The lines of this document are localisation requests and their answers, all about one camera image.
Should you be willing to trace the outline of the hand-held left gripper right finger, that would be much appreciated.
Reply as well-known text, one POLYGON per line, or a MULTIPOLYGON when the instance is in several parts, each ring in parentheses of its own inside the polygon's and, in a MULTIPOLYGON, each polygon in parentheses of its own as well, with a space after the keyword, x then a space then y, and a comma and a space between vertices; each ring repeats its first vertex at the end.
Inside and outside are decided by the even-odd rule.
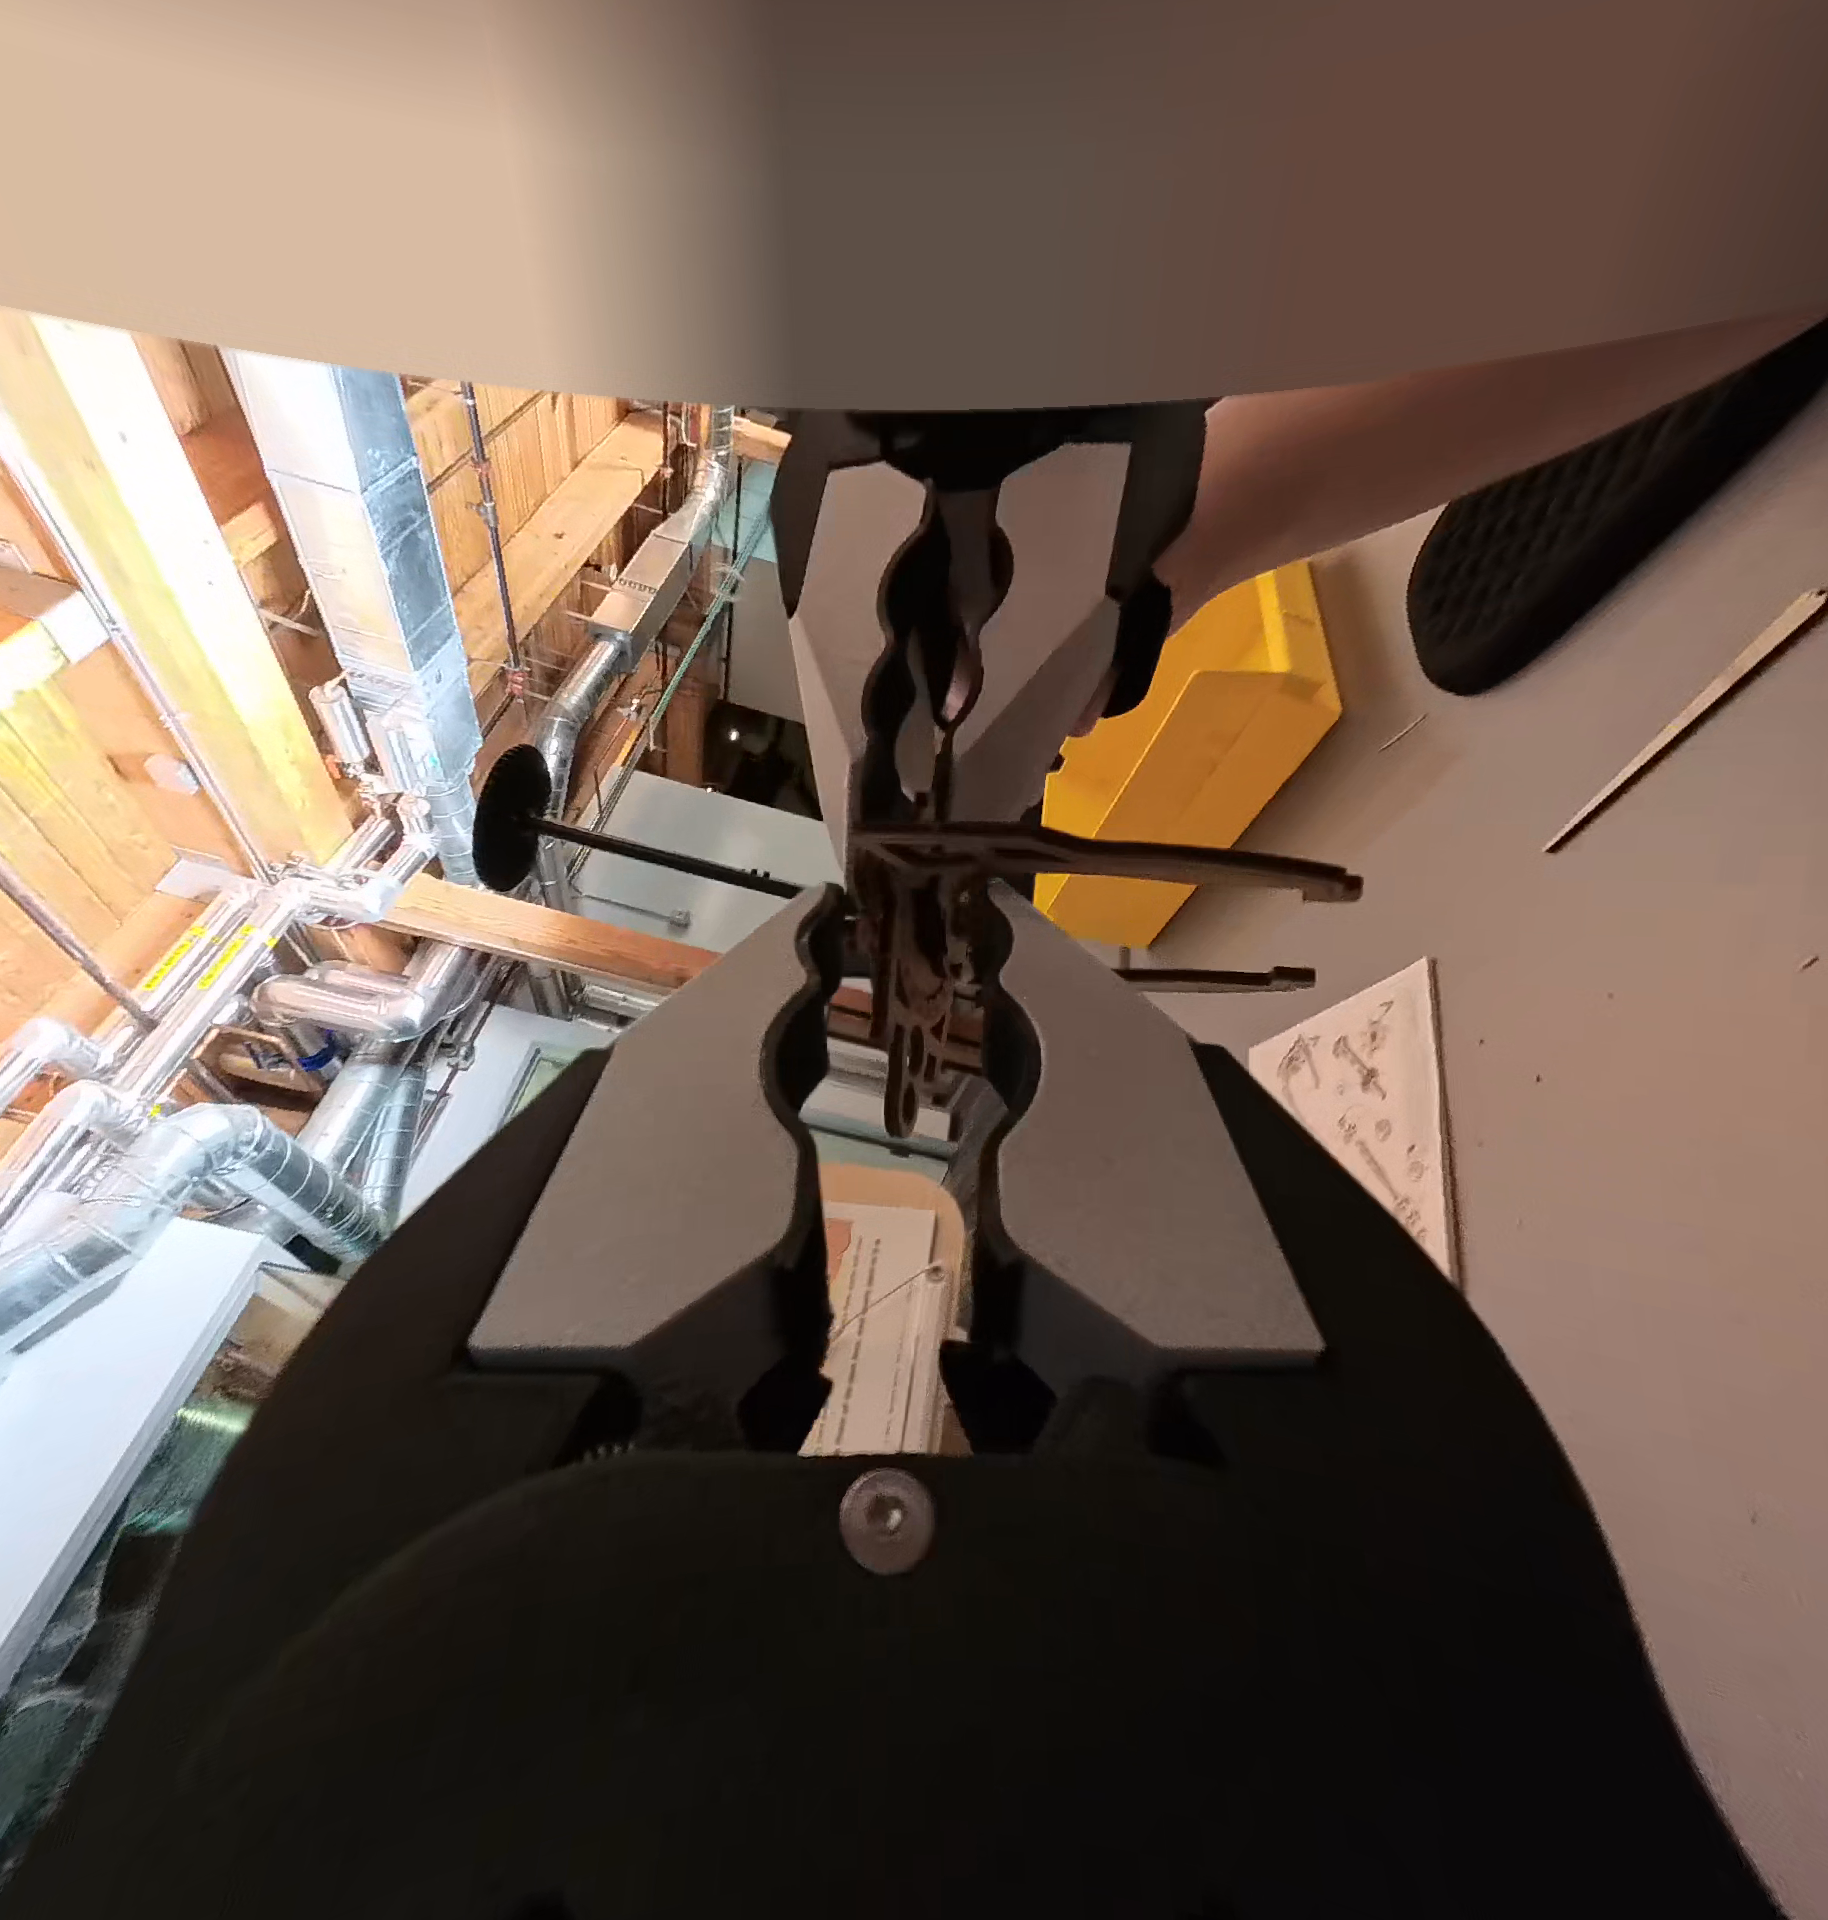
POLYGON ((1026 1453, 1079 1388, 1162 1409, 1193 1376, 1325 1338, 1190 1037, 1009 884, 976 923, 982 1061, 969 1329, 943 1348, 972 1453, 1026 1453))

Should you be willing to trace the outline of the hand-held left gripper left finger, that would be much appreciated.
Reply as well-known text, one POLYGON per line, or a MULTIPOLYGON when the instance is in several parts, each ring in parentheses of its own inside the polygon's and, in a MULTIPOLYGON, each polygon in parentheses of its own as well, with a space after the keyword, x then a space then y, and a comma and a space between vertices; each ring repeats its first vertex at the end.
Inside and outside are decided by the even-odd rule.
POLYGON ((495 1373, 619 1382, 640 1433, 802 1449, 829 1396, 828 1073, 844 895, 785 902, 607 1050, 469 1333, 495 1373))

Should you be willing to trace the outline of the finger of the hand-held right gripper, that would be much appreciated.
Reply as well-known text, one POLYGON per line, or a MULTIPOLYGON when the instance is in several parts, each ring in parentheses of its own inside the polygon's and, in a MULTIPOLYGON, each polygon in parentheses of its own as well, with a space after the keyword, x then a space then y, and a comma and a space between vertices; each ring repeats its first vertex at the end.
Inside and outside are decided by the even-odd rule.
POLYGON ((1107 579, 1131 454, 1057 447, 1000 486, 941 489, 943 525, 988 561, 1000 533, 1008 586, 980 625, 976 701, 950 735, 941 816, 1008 824, 1045 793, 1062 742, 1112 666, 1119 606, 1107 579))
POLYGON ((883 610, 891 566, 922 532, 927 491, 884 462, 785 466, 785 610, 809 765, 843 883, 853 827, 869 821, 868 682, 894 654, 883 610))

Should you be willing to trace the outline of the wooden model assembly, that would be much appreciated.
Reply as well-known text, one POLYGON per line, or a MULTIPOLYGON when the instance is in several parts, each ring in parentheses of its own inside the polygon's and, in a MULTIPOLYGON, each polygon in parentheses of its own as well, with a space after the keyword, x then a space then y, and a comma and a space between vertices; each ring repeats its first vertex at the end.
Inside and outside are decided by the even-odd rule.
POLYGON ((894 1139, 912 1136, 922 1104, 950 1072, 955 1007, 977 1005, 999 976, 996 963, 972 954, 994 880, 911 880, 862 858, 849 883, 853 954, 873 972, 869 1037, 884 1057, 883 1123, 894 1139))

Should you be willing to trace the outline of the person's right forearm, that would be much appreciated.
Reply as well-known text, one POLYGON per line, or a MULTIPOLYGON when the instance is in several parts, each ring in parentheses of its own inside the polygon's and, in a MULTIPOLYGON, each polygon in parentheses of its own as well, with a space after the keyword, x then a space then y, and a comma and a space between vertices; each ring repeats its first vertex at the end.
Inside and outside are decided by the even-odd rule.
POLYGON ((1813 307, 1347 385, 1226 396, 1206 414, 1190 522, 1157 563, 1171 627, 1263 572, 1642 419, 1825 314, 1813 307))

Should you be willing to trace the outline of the yellow plastic bin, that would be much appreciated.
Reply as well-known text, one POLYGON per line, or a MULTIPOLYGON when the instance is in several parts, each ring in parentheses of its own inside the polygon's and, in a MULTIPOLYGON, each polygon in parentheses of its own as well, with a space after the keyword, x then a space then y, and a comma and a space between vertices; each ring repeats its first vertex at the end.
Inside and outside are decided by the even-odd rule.
POLYGON ((1313 568, 1285 563, 1203 606, 1141 705, 1062 747, 1044 824, 1231 848, 1339 713, 1313 568))

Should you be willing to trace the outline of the laminated instruction sheet on stand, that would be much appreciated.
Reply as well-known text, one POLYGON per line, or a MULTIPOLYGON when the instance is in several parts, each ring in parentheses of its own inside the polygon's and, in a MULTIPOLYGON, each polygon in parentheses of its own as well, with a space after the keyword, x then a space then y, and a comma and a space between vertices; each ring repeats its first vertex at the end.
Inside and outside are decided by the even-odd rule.
POLYGON ((904 1165, 876 1168, 853 1161, 820 1161, 822 1199, 837 1208, 873 1207, 904 1213, 929 1213, 935 1222, 932 1259, 961 1261, 966 1245, 966 1224, 954 1196, 927 1179, 926 1171, 904 1165))

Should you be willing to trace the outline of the printed instruction sign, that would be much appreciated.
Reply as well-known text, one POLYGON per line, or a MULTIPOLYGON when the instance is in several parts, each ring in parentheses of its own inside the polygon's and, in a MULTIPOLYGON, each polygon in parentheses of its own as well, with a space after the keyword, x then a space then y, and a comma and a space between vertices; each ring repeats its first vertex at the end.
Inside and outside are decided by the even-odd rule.
POLYGON ((944 1424, 941 1346, 955 1318, 937 1213, 834 1202, 825 1239, 828 1395, 802 1453, 937 1453, 944 1424))

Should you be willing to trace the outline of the illustrated instruction booklet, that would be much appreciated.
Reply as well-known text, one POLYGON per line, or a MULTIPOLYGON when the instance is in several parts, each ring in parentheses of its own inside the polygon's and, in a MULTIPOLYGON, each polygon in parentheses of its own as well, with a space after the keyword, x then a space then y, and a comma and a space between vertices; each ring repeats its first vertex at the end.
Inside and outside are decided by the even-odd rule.
POLYGON ((1250 1045, 1244 1067, 1461 1283, 1434 960, 1250 1045))

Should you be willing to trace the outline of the black disc on rod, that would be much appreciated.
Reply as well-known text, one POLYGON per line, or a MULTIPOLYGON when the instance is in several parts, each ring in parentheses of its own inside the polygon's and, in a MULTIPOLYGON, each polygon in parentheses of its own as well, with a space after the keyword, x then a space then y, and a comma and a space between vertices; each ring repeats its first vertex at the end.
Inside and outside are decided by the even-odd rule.
POLYGON ((802 883, 554 821, 543 812, 551 799, 552 775, 537 747, 516 746, 495 760, 471 824, 471 864, 482 884, 510 893, 536 873, 543 843, 562 841, 765 897, 791 900, 805 891, 802 883))

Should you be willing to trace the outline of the insulated silver pipes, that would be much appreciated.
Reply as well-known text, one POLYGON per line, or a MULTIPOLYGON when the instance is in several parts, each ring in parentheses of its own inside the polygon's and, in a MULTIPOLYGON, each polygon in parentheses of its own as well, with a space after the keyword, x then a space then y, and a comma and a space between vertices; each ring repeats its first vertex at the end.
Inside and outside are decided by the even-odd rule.
POLYGON ((0 1161, 0 1348, 118 1276, 204 1182, 244 1193, 337 1258, 377 1246, 384 1226, 375 1208, 258 1109, 212 1101, 176 1114, 162 1107, 194 1048, 292 926, 377 921, 430 854, 427 833, 413 827, 401 827, 399 848, 371 868, 366 856, 377 846, 377 828, 359 828, 326 868, 297 865, 265 887, 239 889, 221 910, 221 932, 194 949, 194 969, 167 1019, 120 1059, 109 1079, 67 1086, 0 1161), (118 1147, 94 1188, 73 1198, 44 1233, 6 1246, 12 1217, 86 1139, 118 1147))

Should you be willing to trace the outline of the thin wooden stick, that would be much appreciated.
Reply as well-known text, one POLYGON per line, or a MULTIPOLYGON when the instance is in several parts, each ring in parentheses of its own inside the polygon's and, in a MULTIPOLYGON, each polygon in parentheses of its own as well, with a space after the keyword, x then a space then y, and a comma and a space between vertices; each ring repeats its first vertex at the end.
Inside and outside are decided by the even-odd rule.
POLYGON ((1775 659, 1828 619, 1828 586, 1795 596, 1784 610, 1765 624, 1696 697, 1631 757, 1598 791, 1552 832, 1543 852, 1553 854, 1570 843, 1607 807, 1632 791, 1661 762, 1682 747, 1722 705, 1754 682, 1775 659))

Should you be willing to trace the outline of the round silver duct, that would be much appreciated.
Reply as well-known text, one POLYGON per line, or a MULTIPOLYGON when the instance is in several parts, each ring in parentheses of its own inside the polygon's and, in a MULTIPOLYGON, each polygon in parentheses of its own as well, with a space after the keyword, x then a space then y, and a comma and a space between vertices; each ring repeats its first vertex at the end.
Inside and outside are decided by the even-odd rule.
POLYGON ((683 498, 642 538, 600 599, 588 625, 585 651, 533 726, 531 743, 543 753, 549 778, 543 810, 552 819, 566 819, 580 739, 602 701, 639 666, 640 654, 660 636, 710 553, 732 479, 738 408, 732 403, 713 403, 708 414, 708 434, 683 498))

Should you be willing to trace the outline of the rectangular silver duct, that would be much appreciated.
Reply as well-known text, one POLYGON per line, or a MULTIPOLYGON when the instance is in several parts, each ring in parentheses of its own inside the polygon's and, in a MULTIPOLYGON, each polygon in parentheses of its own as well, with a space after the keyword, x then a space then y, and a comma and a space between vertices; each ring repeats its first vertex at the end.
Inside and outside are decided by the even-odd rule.
POLYGON ((352 698, 402 786, 469 791, 469 659, 399 376, 225 348, 352 698))

